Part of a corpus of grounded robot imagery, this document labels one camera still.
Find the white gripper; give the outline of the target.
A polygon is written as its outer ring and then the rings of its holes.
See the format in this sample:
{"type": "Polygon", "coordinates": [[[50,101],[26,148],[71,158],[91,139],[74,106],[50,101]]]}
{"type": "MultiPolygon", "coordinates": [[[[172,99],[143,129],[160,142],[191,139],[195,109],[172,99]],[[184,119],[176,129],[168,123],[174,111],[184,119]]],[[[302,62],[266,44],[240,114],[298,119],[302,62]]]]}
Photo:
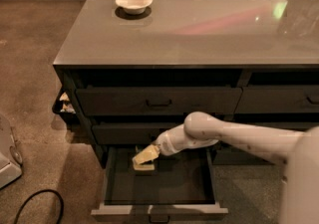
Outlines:
{"type": "Polygon", "coordinates": [[[153,161],[160,154],[170,156],[177,154],[185,149],[196,149],[212,146],[218,143],[217,139],[199,139],[192,137],[184,130],[181,124],[172,129],[162,132],[158,138],[143,150],[136,145],[133,163],[137,165],[153,161]]]}

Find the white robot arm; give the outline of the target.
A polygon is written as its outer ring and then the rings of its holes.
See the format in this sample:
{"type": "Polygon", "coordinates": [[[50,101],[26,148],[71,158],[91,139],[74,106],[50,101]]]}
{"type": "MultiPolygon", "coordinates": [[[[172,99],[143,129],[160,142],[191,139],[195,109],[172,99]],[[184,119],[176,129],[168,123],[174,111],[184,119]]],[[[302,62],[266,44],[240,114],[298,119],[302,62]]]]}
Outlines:
{"type": "Polygon", "coordinates": [[[220,120],[192,112],[133,158],[141,165],[160,155],[222,141],[283,167],[279,224],[319,224],[319,127],[294,131],[220,120]]]}

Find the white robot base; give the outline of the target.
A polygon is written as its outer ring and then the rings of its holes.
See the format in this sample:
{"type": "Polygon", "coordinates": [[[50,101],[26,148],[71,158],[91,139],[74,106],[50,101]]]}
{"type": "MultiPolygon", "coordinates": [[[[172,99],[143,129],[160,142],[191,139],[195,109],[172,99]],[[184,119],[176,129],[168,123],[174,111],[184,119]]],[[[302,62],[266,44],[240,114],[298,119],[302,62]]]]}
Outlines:
{"type": "Polygon", "coordinates": [[[0,114],[0,189],[22,175],[22,163],[10,122],[0,114]]]}

